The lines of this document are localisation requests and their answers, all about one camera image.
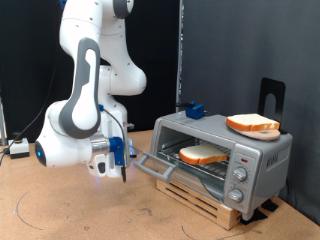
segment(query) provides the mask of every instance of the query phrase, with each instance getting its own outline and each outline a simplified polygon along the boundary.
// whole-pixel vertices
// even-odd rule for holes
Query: slice of bread on toaster oven
[[[259,114],[241,114],[226,118],[227,126],[240,131],[278,130],[280,124]]]

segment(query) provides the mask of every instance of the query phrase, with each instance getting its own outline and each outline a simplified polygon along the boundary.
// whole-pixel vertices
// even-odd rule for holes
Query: toaster oven
[[[281,134],[269,142],[251,139],[230,129],[225,119],[214,115],[194,120],[184,111],[159,118],[150,153],[143,152],[134,165],[237,209],[249,220],[258,206],[285,186],[292,136]],[[191,165],[180,159],[180,149],[208,143],[224,152],[227,160]]]

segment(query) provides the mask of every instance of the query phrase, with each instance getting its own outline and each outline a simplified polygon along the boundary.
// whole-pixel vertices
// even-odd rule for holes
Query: toaster oven knob
[[[243,199],[242,192],[239,189],[233,189],[231,192],[229,192],[228,197],[237,203],[241,202]]]
[[[244,168],[236,168],[233,170],[233,176],[235,176],[240,182],[247,179],[247,172]]]

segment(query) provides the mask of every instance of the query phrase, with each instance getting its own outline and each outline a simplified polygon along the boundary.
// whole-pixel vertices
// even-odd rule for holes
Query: toaster oven control panel
[[[232,161],[231,174],[225,192],[225,203],[228,206],[246,211],[250,189],[253,185],[255,159],[244,154],[236,153]]]

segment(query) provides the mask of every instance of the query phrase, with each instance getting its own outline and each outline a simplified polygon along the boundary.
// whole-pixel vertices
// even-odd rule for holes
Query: bread slice
[[[180,158],[192,165],[207,164],[227,160],[227,155],[211,144],[182,148]]]
[[[226,118],[227,126],[240,131],[277,130],[280,124],[259,114],[241,114]]]

